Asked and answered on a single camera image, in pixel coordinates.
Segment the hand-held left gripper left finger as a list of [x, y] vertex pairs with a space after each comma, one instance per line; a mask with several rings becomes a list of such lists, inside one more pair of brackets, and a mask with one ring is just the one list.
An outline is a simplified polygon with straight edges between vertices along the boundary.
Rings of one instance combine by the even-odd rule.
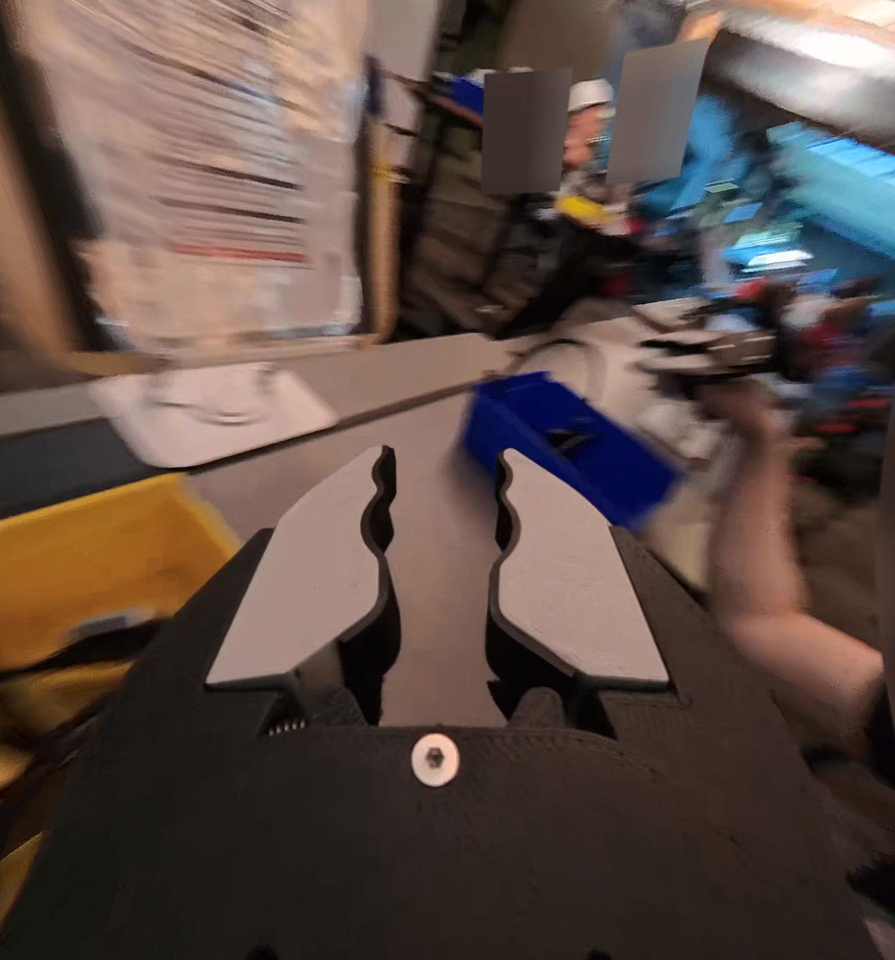
[[345, 690], [382, 720], [402, 649], [387, 550], [397, 495], [393, 447], [369, 447], [311, 488], [275, 524], [205, 675], [211, 693], [273, 692], [288, 717]]

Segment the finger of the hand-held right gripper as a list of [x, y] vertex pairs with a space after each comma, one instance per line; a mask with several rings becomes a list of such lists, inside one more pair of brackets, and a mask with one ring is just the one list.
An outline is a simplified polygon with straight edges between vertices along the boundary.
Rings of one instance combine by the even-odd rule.
[[705, 354], [721, 341], [721, 333], [661, 333], [638, 343], [641, 350], [675, 355]]
[[639, 354], [636, 368], [658, 378], [723, 378], [726, 369], [708, 354]]

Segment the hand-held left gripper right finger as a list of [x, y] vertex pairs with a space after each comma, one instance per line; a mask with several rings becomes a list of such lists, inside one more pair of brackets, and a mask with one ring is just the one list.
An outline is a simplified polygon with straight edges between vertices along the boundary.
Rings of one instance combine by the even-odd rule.
[[496, 465], [499, 555], [489, 572], [489, 692], [512, 719], [531, 690], [553, 691], [577, 727], [608, 727], [604, 692], [671, 691], [609, 520], [526, 454]]

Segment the blue plastic bin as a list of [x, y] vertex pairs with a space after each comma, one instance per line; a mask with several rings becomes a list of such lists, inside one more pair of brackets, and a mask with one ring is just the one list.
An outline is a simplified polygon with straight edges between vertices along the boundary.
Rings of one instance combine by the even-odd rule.
[[[596, 432], [564, 457], [546, 440], [552, 428]], [[683, 478], [681, 470], [546, 371], [481, 382], [472, 390], [461, 443], [493, 474], [515, 450], [560, 479], [610, 523], [642, 532]]]

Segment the yellow plastic bin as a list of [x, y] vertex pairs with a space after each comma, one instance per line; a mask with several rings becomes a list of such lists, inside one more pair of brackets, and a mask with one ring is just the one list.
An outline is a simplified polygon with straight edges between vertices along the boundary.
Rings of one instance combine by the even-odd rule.
[[[106, 706], [240, 538], [179, 474], [0, 520], [0, 928]], [[129, 607], [158, 621], [67, 645]]]

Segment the person's right forearm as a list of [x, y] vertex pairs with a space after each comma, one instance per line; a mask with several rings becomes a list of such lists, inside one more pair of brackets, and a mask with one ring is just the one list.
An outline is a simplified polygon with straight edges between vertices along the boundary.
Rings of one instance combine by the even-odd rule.
[[708, 551], [713, 616], [784, 714], [825, 746], [859, 757], [884, 690], [883, 657], [806, 610], [790, 528], [790, 434], [772, 419], [737, 434]]

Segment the person's right hand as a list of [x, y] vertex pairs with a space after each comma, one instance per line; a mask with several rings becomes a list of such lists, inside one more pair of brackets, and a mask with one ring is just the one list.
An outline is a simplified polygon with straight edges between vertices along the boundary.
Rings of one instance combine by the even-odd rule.
[[745, 449], [766, 449], [787, 435], [772, 395], [754, 379], [705, 385], [698, 391], [698, 399], [703, 412], [727, 424]]

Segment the white plate with round disc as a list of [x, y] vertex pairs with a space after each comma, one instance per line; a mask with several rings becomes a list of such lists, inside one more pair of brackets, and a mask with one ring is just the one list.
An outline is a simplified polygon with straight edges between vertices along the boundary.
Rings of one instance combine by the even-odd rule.
[[337, 426], [340, 416], [273, 363], [168, 368], [89, 385], [93, 404], [144, 464], [185, 471]]

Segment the laminated instruction sheet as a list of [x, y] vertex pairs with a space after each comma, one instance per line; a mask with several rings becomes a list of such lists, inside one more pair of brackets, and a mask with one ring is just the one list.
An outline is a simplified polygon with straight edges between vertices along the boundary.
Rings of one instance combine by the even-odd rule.
[[343, 337], [360, 322], [364, 2], [32, 2], [29, 39], [140, 342]]

